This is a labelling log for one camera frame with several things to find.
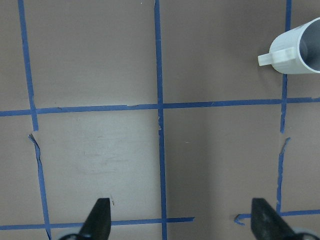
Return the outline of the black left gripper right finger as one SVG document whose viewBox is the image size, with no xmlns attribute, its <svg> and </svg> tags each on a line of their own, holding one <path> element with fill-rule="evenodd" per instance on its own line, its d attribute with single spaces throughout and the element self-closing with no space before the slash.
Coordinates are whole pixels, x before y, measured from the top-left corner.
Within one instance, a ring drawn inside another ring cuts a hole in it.
<svg viewBox="0 0 320 240">
<path fill-rule="evenodd" d="M 251 201 L 251 231 L 256 240 L 291 240 L 296 235 L 264 198 Z"/>
</svg>

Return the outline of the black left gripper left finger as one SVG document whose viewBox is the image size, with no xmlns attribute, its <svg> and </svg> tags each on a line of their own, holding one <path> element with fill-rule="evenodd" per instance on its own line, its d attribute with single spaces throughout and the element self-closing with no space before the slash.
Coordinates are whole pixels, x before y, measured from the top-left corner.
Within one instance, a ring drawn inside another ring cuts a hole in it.
<svg viewBox="0 0 320 240">
<path fill-rule="evenodd" d="M 111 232 L 109 198 L 99 198 L 79 231 L 80 240 L 107 240 Z"/>
</svg>

